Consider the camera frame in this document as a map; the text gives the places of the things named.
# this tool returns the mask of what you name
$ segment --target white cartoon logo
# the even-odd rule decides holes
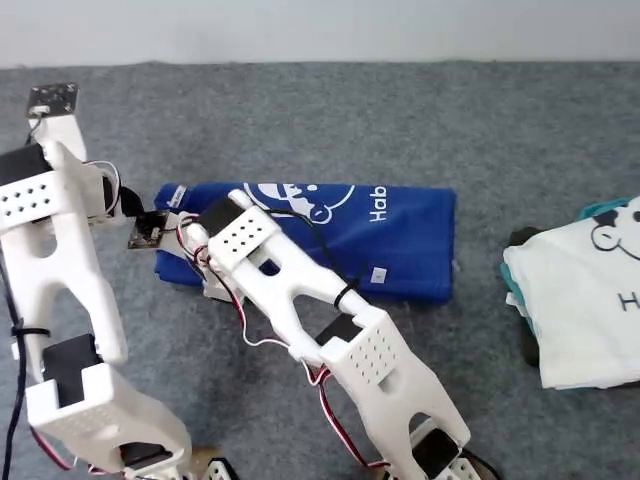
[[[244,184],[247,195],[262,208],[293,210],[313,223],[331,221],[333,210],[344,204],[355,185],[305,185],[295,183]]]

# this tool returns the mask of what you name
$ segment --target black wire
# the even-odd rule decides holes
[[[318,226],[309,219],[309,217],[307,217],[306,215],[303,215],[302,213],[295,212],[293,210],[281,210],[281,209],[275,209],[275,208],[269,208],[265,210],[265,213],[268,213],[269,215],[291,215],[292,217],[296,217],[304,221],[311,228],[314,235],[316,236],[316,239],[320,244],[320,248],[322,249],[322,252],[324,253],[325,257],[327,257],[327,260],[329,260],[329,265],[331,266],[331,269],[334,272],[336,272],[336,274],[345,283],[349,283],[349,280],[347,279],[346,275],[344,275],[344,273],[338,266],[338,262],[336,261],[336,258],[333,256],[333,253],[331,253],[331,250],[329,249],[329,246],[327,245],[327,242],[324,239],[322,232],[320,231]]]
[[[18,329],[22,326],[22,319],[18,317],[16,304],[13,300],[9,277],[4,268],[2,250],[0,250],[0,275],[2,276],[2,283],[4,284],[4,296],[7,302],[7,308],[9,309],[9,316],[11,317],[14,329]],[[9,427],[7,428],[2,480],[9,479],[9,473],[11,471],[11,456],[13,454],[13,437],[16,433],[18,420],[20,420],[20,411],[22,410],[22,403],[24,402],[24,391],[27,381],[27,352],[24,344],[24,336],[16,335],[16,343],[18,345],[18,386],[16,389],[16,400],[13,404],[13,412],[11,413],[11,420],[9,421]]]
[[[486,468],[489,471],[489,473],[491,473],[491,475],[493,475],[495,477],[495,480],[502,480],[502,475],[500,475],[498,470],[493,465],[491,465],[486,460],[484,460],[484,459],[480,458],[479,456],[477,456],[471,450],[469,450],[467,448],[463,448],[462,449],[462,456],[463,457],[467,457],[470,460],[475,460],[476,462],[478,462],[480,465],[482,465],[484,468]]]

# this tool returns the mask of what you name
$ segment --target cartoon print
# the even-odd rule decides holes
[[[262,208],[293,210],[319,224],[331,221],[333,210],[349,199],[354,188],[354,185],[244,184],[247,194]]]
[[[640,197],[614,210],[593,217],[593,246],[600,251],[620,250],[640,261]]]

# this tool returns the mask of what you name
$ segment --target white label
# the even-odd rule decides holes
[[[184,197],[186,192],[187,187],[184,185],[178,185],[178,188],[173,192],[173,197],[171,197],[171,200],[167,202],[167,205],[171,208],[178,208],[180,206],[180,202],[182,202],[182,197]]]
[[[371,273],[371,283],[384,283],[385,278],[387,278],[386,268],[373,267],[373,272]]]

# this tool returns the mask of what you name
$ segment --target black object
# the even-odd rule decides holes
[[[509,246],[519,247],[520,245],[524,245],[531,237],[542,232],[544,232],[544,230],[531,226],[521,228],[520,230],[514,230],[511,232],[511,235],[509,235]]]
[[[76,111],[78,85],[75,83],[55,83],[38,85],[29,92],[27,118],[60,117]]]
[[[0,155],[0,186],[53,170],[37,143]]]
[[[435,428],[413,447],[413,458],[428,478],[436,478],[459,454],[458,444],[443,430]]]
[[[212,203],[196,220],[204,227],[210,237],[215,237],[227,225],[244,213],[244,209],[229,197]]]
[[[527,226],[520,230],[514,230],[509,236],[509,246],[519,247],[524,245],[531,237],[544,230]],[[538,368],[540,366],[540,347],[538,340],[529,327],[526,318],[520,317],[520,353],[528,365]]]
[[[58,385],[60,407],[84,400],[82,369],[102,363],[90,333],[48,346],[42,352],[42,361],[44,379],[55,379]]]
[[[144,213],[144,205],[136,192],[127,187],[120,187],[119,194],[120,208],[125,217],[137,217]]]
[[[144,212],[136,217],[133,231],[129,237],[128,248],[137,250],[143,248],[158,248],[162,236],[166,231],[169,212],[155,210]]]
[[[362,329],[353,323],[353,315],[341,313],[316,337],[318,345],[323,346],[333,337],[343,339],[345,342],[353,340]]]
[[[213,462],[222,462],[222,463],[224,463],[224,468],[227,469],[227,473],[229,474],[229,478],[231,478],[231,480],[240,480],[240,477],[238,477],[238,474],[236,473],[236,471],[233,469],[233,467],[229,463],[229,460],[227,460],[224,457],[212,458],[209,461],[209,465],[211,465],[211,463],[213,463]]]
[[[120,457],[125,467],[139,470],[154,463],[162,462],[173,455],[162,445],[155,443],[125,443],[120,445]]]
[[[111,180],[107,177],[102,177],[102,195],[104,197],[105,210],[113,203],[113,189],[118,188],[117,185],[111,185]]]

